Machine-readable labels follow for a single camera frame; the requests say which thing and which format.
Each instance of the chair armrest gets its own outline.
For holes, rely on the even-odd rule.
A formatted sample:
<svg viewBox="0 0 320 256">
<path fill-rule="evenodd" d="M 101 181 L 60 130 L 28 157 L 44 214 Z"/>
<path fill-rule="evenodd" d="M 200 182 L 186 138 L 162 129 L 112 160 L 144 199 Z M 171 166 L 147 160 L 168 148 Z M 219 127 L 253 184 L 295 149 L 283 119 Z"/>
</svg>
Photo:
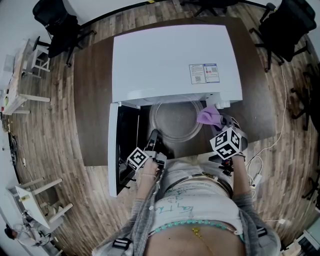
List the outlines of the chair armrest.
<svg viewBox="0 0 320 256">
<path fill-rule="evenodd" d="M 265 12 L 260 19 L 260 23 L 262 23 L 264 21 L 264 19 L 267 17 L 267 15 L 269 14 L 270 11 L 274 11 L 275 9 L 276 9 L 276 6 L 273 3 L 268 2 L 266 4 Z"/>
</svg>

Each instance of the yellow object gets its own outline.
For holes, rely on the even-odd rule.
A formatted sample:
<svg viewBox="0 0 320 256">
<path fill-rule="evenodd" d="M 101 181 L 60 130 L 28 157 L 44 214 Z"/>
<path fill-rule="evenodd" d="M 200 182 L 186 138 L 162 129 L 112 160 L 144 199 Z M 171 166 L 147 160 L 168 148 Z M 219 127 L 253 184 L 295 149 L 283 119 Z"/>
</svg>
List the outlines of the yellow object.
<svg viewBox="0 0 320 256">
<path fill-rule="evenodd" d="M 26 200 L 28 200 L 29 198 L 30 198 L 29 195 L 23 196 L 23 197 L 21 197 L 21 198 L 19 199 L 19 202 L 26 201 Z"/>
</svg>

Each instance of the turquoise bead necklace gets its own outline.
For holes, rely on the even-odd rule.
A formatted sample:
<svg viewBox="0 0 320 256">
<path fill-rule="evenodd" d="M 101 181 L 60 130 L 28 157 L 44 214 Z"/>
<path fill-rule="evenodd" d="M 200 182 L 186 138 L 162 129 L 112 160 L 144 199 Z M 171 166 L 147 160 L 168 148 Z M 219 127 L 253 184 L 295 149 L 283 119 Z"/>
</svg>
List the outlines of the turquoise bead necklace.
<svg viewBox="0 0 320 256">
<path fill-rule="evenodd" d="M 157 227 L 154 231 L 151 231 L 148 235 L 148 237 L 151 237 L 153 234 L 155 233 L 159 233 L 162 230 L 166 230 L 167 228 L 172 228 L 172 227 L 177 227 L 180 225 L 190 225 L 190 224 L 202 224 L 202 225 L 207 225 L 207 226 L 211 226 L 211 227 L 216 227 L 222 230 L 228 230 L 230 232 L 232 232 L 235 235 L 239 235 L 237 230 L 232 230 L 231 228 L 222 225 L 221 223 L 217 223 L 215 221 L 212 220 L 196 220 L 196 219 L 188 219 L 188 220 L 181 220 L 181 221 L 174 221 L 174 222 L 170 222 L 168 224 L 164 224 L 161 227 Z"/>
</svg>

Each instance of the white cube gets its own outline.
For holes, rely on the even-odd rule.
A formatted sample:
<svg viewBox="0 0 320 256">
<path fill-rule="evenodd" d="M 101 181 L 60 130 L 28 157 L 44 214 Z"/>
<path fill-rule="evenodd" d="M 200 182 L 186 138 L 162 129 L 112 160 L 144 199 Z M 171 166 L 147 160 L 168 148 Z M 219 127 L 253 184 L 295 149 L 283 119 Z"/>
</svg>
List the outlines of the white cube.
<svg viewBox="0 0 320 256">
<path fill-rule="evenodd" d="M 241 151 L 241 135 L 232 127 L 210 140 L 212 149 L 223 160 L 238 154 Z"/>
</svg>

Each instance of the purple cloth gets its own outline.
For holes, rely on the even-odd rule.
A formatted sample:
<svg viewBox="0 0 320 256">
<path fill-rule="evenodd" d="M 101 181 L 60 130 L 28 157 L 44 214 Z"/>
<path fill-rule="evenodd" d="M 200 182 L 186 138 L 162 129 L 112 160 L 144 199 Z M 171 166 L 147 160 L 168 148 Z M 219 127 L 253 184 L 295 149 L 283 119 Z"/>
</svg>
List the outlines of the purple cloth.
<svg viewBox="0 0 320 256">
<path fill-rule="evenodd" d="M 214 105 L 207 106 L 201 110 L 198 114 L 196 121 L 205 125 L 215 125 L 222 129 L 223 125 L 221 124 L 222 115 L 219 114 L 218 110 Z"/>
</svg>

